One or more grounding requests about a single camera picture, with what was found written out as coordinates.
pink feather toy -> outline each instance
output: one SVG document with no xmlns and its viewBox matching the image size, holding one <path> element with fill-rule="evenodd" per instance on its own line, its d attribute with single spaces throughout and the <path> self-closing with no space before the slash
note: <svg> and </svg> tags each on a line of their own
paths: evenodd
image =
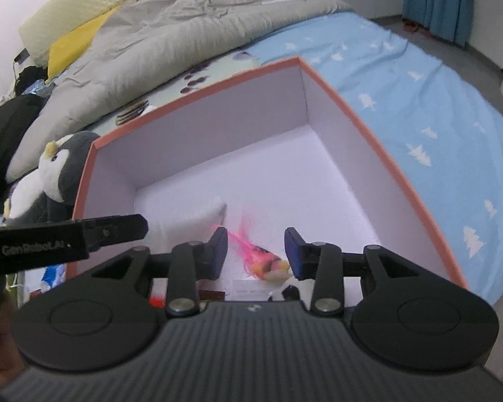
<svg viewBox="0 0 503 402">
<path fill-rule="evenodd" d="M 285 260 L 266 249 L 254 245 L 248 239 L 244 218 L 238 233 L 228 231 L 229 240 L 237 246 L 237 252 L 244 262 L 244 268 L 250 275 L 261 280 L 274 281 L 290 278 L 291 266 Z"/>
</svg>

yellow pillowcase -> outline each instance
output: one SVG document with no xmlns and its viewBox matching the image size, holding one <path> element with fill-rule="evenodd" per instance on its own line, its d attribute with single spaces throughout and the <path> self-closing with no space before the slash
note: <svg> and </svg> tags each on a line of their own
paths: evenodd
<svg viewBox="0 0 503 402">
<path fill-rule="evenodd" d="M 84 54 L 106 19 L 118 9 L 119 6 L 116 6 L 112 10 L 88 21 L 67 35 L 60 37 L 60 39 L 50 46 L 49 78 L 45 83 L 48 83 L 55 76 L 61 74 L 64 69 Z"/>
</svg>

round black pad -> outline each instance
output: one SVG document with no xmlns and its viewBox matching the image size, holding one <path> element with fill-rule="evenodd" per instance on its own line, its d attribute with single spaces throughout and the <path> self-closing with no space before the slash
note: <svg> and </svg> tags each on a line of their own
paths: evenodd
<svg viewBox="0 0 503 402">
<path fill-rule="evenodd" d="M 352 329 L 373 355 L 402 368 L 445 372 L 494 345 L 497 316 L 482 299 L 428 276 L 390 279 L 355 308 Z"/>
<path fill-rule="evenodd" d="M 158 331 L 146 298 L 113 279 L 69 281 L 40 295 L 15 316 L 13 336 L 22 355 L 60 372 L 91 372 L 142 351 Z"/>
</svg>

gray comforter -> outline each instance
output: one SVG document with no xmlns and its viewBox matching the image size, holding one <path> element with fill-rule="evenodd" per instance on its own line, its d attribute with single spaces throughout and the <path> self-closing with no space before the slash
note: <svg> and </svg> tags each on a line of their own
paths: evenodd
<svg viewBox="0 0 503 402">
<path fill-rule="evenodd" d="M 37 167 L 45 144 L 78 131 L 191 66 L 315 16 L 348 10 L 341 0 L 140 0 L 95 35 L 28 129 L 7 171 Z"/>
</svg>

metal screw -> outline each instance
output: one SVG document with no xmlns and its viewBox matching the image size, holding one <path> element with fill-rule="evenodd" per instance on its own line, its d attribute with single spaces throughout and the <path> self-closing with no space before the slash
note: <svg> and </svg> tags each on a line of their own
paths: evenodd
<svg viewBox="0 0 503 402">
<path fill-rule="evenodd" d="M 341 302 L 332 297 L 323 297 L 315 301 L 315 308 L 323 313 L 331 313 L 341 308 Z"/>
<path fill-rule="evenodd" d="M 187 297 L 179 297 L 173 299 L 169 302 L 168 307 L 175 311 L 176 313 L 183 313 L 185 311 L 190 311 L 195 306 L 195 302 Z"/>
</svg>

